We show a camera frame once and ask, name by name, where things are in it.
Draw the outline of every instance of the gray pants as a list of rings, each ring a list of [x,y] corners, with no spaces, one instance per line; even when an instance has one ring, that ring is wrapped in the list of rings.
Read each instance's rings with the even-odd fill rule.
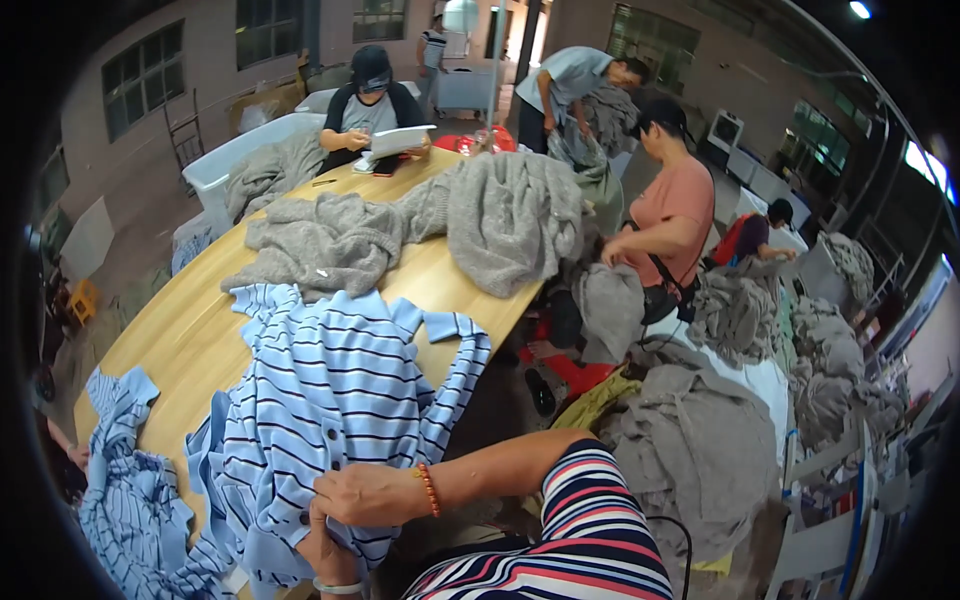
[[[427,109],[430,108],[430,96],[433,93],[439,73],[438,69],[426,67],[426,77],[417,77],[417,89],[420,90],[420,110],[423,111],[423,116],[427,120],[430,119],[430,115],[427,114]]]

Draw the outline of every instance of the baseball cap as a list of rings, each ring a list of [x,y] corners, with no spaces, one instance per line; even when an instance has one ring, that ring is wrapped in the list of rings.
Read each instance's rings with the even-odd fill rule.
[[[364,46],[353,55],[353,81],[364,93],[386,89],[394,77],[390,57],[383,46]]]
[[[672,98],[658,98],[646,103],[638,125],[640,129],[648,132],[651,123],[665,125],[667,129],[680,132],[682,137],[686,137],[686,113]]]

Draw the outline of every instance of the yellow plastic stool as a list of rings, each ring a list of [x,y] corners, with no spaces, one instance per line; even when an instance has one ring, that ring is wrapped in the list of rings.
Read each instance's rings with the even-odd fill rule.
[[[100,298],[100,292],[93,287],[90,280],[81,279],[73,294],[70,295],[70,308],[73,309],[73,314],[77,315],[77,321],[80,322],[80,325],[97,314],[98,298]]]

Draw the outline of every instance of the white bangle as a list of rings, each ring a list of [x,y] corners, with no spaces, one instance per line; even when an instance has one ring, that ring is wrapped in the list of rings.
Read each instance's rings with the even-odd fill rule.
[[[363,590],[363,583],[358,582],[352,586],[325,586],[319,577],[313,578],[313,587],[321,593],[333,594],[335,596],[346,596],[352,593],[359,593]]]

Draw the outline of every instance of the striped shirt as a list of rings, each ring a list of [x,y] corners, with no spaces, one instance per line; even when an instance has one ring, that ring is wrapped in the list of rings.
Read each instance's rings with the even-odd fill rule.
[[[100,420],[78,516],[110,579],[135,600],[226,596],[219,575],[230,558],[204,540],[187,552],[193,512],[177,495],[173,464],[134,449],[159,390],[139,367],[119,379],[98,367],[86,390]]]
[[[646,518],[602,444],[573,444],[543,480],[543,497],[541,543],[437,564],[403,598],[673,597]]]
[[[231,293],[233,310],[251,317],[240,332],[253,360],[234,389],[214,397],[185,453],[191,488],[210,503],[202,537],[240,563],[260,597],[314,577],[292,548],[309,532],[315,478],[350,463],[408,468],[443,458],[491,345],[463,315],[424,313],[405,299],[388,307],[376,290],[310,305],[292,285]],[[421,323],[431,343],[461,338],[436,391],[414,363]],[[332,518],[327,530],[362,574],[400,531]]]
[[[423,32],[420,39],[426,42],[426,47],[423,48],[423,66],[431,69],[439,68],[440,61],[444,59],[446,36],[431,29]]]

